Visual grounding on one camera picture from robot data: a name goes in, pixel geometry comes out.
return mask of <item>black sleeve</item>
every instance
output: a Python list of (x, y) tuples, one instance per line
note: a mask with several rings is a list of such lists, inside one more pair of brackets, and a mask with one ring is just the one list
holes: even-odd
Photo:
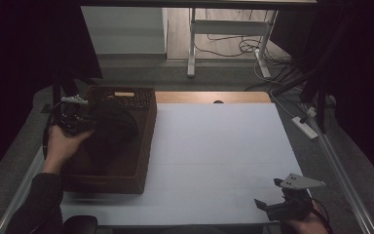
[(36, 175), (29, 194), (12, 216), (6, 233), (62, 233), (61, 178), (55, 174)]

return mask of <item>wooden floor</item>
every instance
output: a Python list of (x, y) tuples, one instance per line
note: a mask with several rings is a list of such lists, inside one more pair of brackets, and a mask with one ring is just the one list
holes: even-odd
[[(186, 60), (190, 46), (190, 20), (189, 9), (168, 8), (168, 60)], [(223, 9), (197, 9), (196, 20), (258, 20), (265, 18), (266, 11), (256, 10), (223, 10)], [(210, 39), (231, 37), (225, 35), (208, 35)], [(257, 45), (260, 37), (244, 37), (250, 45)], [(202, 50), (216, 52), (228, 57), (222, 57), (212, 53), (201, 52), (196, 49), (196, 59), (226, 59), (226, 60), (255, 60), (254, 53), (246, 53), (237, 57), (241, 50), (239, 44), (242, 37), (230, 38), (225, 40), (209, 40), (207, 35), (196, 35), (196, 46)], [(269, 41), (268, 52), (275, 59), (287, 59), (288, 54), (274, 43)]]

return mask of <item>person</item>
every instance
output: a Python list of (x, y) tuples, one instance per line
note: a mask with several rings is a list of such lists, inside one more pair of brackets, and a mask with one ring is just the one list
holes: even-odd
[[(43, 171), (32, 179), (28, 196), (11, 217), (5, 233), (62, 233), (63, 223), (59, 204), (63, 192), (59, 173), (80, 144), (92, 133), (68, 136), (59, 126), (50, 128), (48, 153)], [(302, 221), (287, 220), (286, 223), (298, 234), (327, 234), (320, 219), (314, 214), (309, 214)]]

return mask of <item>person's left hand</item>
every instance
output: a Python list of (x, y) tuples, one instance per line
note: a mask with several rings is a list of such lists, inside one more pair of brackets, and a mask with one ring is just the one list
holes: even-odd
[(80, 144), (93, 132), (68, 136), (59, 126), (52, 126), (49, 132), (48, 154), (43, 173), (59, 174), (63, 164), (75, 154)]

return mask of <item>hand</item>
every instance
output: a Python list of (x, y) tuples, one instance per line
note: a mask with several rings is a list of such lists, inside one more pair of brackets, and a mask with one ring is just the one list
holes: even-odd
[(48, 153), (43, 173), (59, 174), (64, 163), (75, 154), (80, 144), (92, 132), (80, 133), (76, 136), (68, 136), (59, 126), (50, 128), (48, 140)]
[[(314, 202), (315, 210), (318, 211), (318, 205)], [(320, 218), (310, 213), (304, 220), (287, 220), (287, 224), (292, 226), (298, 234), (327, 234)]]

